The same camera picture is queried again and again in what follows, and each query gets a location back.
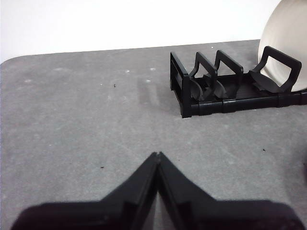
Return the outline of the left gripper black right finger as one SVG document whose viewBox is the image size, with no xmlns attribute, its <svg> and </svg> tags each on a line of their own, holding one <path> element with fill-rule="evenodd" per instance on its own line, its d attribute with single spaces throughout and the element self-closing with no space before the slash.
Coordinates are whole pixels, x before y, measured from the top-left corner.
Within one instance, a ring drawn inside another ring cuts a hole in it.
<svg viewBox="0 0 307 230">
<path fill-rule="evenodd" d="M 158 192 L 178 230 L 304 230 L 295 211 L 270 200 L 217 200 L 189 180 L 162 152 Z"/>
</svg>

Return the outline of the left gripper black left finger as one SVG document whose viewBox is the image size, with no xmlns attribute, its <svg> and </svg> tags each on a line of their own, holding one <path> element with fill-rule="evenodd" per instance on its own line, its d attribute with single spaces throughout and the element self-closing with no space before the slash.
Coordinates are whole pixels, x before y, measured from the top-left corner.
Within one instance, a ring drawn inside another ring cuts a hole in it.
<svg viewBox="0 0 307 230">
<path fill-rule="evenodd" d="M 158 154 L 102 200 L 44 203 L 26 208 L 13 230 L 140 230 L 157 193 Z"/>
</svg>

